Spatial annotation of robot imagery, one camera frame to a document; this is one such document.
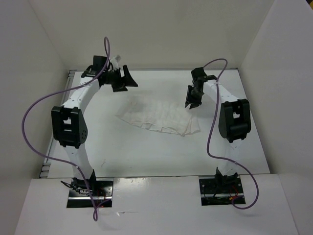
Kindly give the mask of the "white pleated skirt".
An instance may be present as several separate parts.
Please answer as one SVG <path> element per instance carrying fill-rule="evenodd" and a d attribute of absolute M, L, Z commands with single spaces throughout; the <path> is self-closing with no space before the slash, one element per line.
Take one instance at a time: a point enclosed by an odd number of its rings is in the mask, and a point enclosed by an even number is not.
<path fill-rule="evenodd" d="M 160 133 L 187 136 L 201 131 L 198 118 L 184 106 L 151 96 L 131 96 L 116 116 L 124 122 Z"/>

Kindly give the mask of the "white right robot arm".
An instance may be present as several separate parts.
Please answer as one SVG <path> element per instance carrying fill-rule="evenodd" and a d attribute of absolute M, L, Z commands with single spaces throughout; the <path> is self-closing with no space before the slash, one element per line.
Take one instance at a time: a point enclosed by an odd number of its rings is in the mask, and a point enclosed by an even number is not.
<path fill-rule="evenodd" d="M 226 192 L 237 181 L 238 173 L 235 166 L 239 155 L 238 149 L 251 131 L 249 101 L 232 95 L 219 84 L 218 77 L 207 75 L 203 67 L 193 69 L 191 76 L 192 85 L 187 89 L 185 107 L 193 109 L 201 106 L 204 95 L 210 97 L 216 104 L 207 141 L 207 153 L 211 158 L 225 162 L 223 167 L 216 168 L 214 186 L 217 191 Z M 215 156 L 210 152 L 216 123 L 220 136 L 228 142 L 224 157 Z"/>

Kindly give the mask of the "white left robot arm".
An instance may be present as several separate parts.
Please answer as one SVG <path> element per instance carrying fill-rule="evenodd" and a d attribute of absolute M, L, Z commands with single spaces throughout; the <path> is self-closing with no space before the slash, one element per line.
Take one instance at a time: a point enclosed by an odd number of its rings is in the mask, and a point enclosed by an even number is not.
<path fill-rule="evenodd" d="M 128 87 L 138 86 L 128 67 L 119 67 L 120 59 L 119 55 L 113 58 L 94 56 L 93 64 L 81 74 L 79 88 L 65 103 L 51 110 L 53 137 L 73 163 L 74 177 L 70 187 L 88 196 L 96 193 L 98 182 L 86 152 L 88 128 L 84 112 L 103 85 L 111 85 L 114 92 L 125 92 Z"/>

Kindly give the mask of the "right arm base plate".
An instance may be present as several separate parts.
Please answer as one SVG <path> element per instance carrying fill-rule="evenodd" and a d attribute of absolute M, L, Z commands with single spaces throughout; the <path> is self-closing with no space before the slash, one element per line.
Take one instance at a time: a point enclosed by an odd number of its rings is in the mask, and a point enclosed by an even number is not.
<path fill-rule="evenodd" d="M 246 203 L 241 179 L 228 185 L 218 186 L 214 177 L 199 178 L 201 205 L 202 206 L 221 206 L 231 205 L 235 199 L 235 205 Z"/>

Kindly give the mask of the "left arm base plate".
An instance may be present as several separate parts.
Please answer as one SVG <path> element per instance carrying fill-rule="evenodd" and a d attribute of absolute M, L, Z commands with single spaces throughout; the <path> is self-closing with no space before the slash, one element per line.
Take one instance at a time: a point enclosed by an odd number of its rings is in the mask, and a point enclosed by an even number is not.
<path fill-rule="evenodd" d="M 90 186 L 92 197 L 95 205 L 99 208 L 112 207 L 113 195 L 113 179 L 104 179 L 96 181 L 93 186 Z M 67 199 L 67 208 L 92 208 L 92 202 L 88 190 L 83 184 L 75 187 L 74 182 L 69 185 L 69 194 Z"/>

